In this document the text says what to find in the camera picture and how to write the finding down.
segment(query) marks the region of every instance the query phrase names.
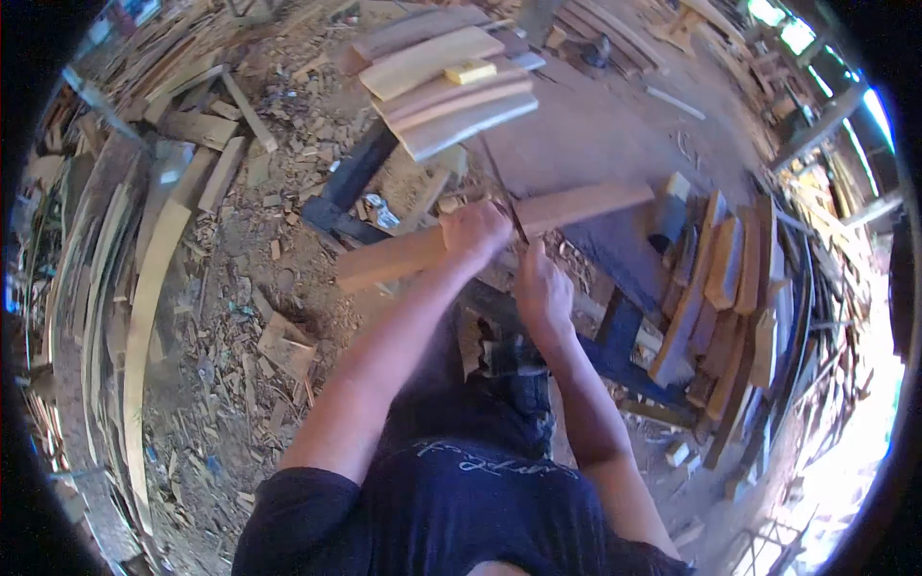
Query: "person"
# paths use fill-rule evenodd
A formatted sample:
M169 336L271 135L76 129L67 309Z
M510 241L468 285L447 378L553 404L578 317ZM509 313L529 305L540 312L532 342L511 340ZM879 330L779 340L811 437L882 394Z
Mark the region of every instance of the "person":
M464 380L455 298L513 227L490 201L441 223L440 263L342 355L256 491L232 574L691 573L540 240L514 289L530 339L485 325ZM578 470L547 458L549 370Z

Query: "dirt floor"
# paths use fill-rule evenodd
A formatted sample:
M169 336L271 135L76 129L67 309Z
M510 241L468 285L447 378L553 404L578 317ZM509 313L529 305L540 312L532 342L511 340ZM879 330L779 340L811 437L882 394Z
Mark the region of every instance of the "dirt floor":
M660 23L670 10L651 1L655 5L646 0L600 4L645 34L642 23ZM306 9L290 6L286 18L294 19ZM344 86L332 65L312 72L306 83L291 73L372 24L331 24L314 17L285 36L261 38L259 28L241 32L250 40L237 48L242 62L235 77L280 149L266 165L264 151L252 147L219 213L199 217L192 247L185 244L178 249L160 300L162 356L151 358L145 385L145 444L151 447L148 493L155 536L164 558L178 573L230 573L237 539L252 509L252 494L273 473L300 422L310 417L305 398L296 392L297 383L257 362L261 355L256 342L268 319L250 303L254 291L259 290L275 310L316 339L310 383L317 395L323 393L327 373L351 338L390 301L376 288L343 294L335 283L336 252L297 218L304 200L319 192L331 164L368 129L374 110L361 90ZM216 25L230 23L220 18ZM222 36L231 34L228 29ZM531 194L583 183L575 182L580 179L631 178L642 170L657 187L671 172L682 170L697 194L719 187L733 205L751 201L746 170L758 171L771 156L771 135L706 42L694 37L695 59L652 38L651 42L669 60L667 76L626 80L610 72L590 80L547 55L549 65L542 72L550 79L536 87L541 109L510 124L527 129L554 114L560 122L591 131L592 136L560 142L570 150L555 164L537 161L546 151L534 148L557 137L554 133L509 141L511 126L491 131L491 148L500 151L497 160L510 190ZM651 99L643 92L647 83L680 94L702 110L707 121L699 122ZM547 103L542 95L548 96ZM470 190L490 181L476 153L471 164L468 176L452 182L449 190ZM430 177L431 169L415 164L399 148L372 181L370 191L380 194L394 215L403 218ZM278 259L272 256L273 241L279 242ZM604 307L610 280L559 232L549 242L576 286L596 308ZM511 286L507 267L498 265L484 277L497 288ZM472 368L477 355L472 331L476 318L469 312L464 318L460 340L466 368ZM577 320L581 331L595 330L592 314L578 312ZM254 362L248 367L252 375L244 367L247 355ZM249 400L248 382L253 386ZM613 397L623 394L616 383L610 388ZM681 549L682 556L703 573L723 571L739 530L758 509L776 500L784 466L775 467L776 473L765 476L757 489L732 506L724 500L724 482L739 458L739 447L727 449L717 470L700 468L688 478L683 470L669 467L663 454L675 439L696 446L691 435L638 417L626 419L638 465L667 529L675 534L696 517L707 525L703 537ZM557 441L560 458L566 462L565 438Z

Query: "lumber pile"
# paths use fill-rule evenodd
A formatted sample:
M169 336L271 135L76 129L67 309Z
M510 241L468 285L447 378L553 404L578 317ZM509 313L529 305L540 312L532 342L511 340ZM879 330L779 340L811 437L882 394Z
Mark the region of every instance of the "lumber pile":
M375 30L340 59L416 161L532 112L528 70L540 58L475 6L410 13Z
M648 41L593 0L571 0L557 12L557 24L576 38L595 41L605 34L611 42L609 60L625 77L668 74L666 61Z
M679 364L694 359L686 399L700 410L696 429L713 433L704 466L714 469L730 442L745 442L734 477L749 477L756 464L764 473L793 406L822 419L822 433L808 427L805 441L816 437L814 448L828 450L867 395L872 372L862 353L870 244L829 224L837 218L817 216L815 194L804 206L796 185L789 183L785 196L753 181L762 195L736 214L720 192L706 210L690 203L693 214L704 213L689 223L701 230L694 265L688 282L673 279L664 296L670 320L649 369L665 386L682 381ZM699 330L703 323L708 330ZM701 332L709 334L703 346L695 341Z

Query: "pile of wood scraps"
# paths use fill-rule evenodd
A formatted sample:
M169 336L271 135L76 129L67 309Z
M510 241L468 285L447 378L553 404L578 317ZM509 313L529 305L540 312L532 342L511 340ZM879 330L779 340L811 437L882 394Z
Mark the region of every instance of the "pile of wood scraps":
M556 13L565 31L595 41L605 34L611 42L609 60L626 77L658 72L668 74L666 61L650 43L630 26L592 0L571 0Z
M421 161L538 107L527 70L543 61L492 28L474 6L413 12L354 41L339 65Z

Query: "stack of wooden boards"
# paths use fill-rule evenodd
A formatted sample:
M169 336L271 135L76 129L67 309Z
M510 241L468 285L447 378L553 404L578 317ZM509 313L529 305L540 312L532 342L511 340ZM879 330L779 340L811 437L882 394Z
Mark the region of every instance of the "stack of wooden boards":
M700 226L697 236L686 235L697 245L680 250L662 304L670 322L649 374L666 386L680 361L698 359L686 397L713 426L727 430L705 460L713 468L727 438L741 437L748 406L772 385L794 321L793 292L770 197L734 215L714 192Z
M609 60L625 76L654 71L668 74L665 59L650 42L593 0L571 0L557 10L556 16L567 31L588 41L605 34L611 42Z
M413 12L354 41L340 68L358 74L391 131L423 160L538 107L529 66L515 60L534 59L527 43L490 27L474 6ZM445 76L472 61L486 61L481 69L495 74L464 84Z

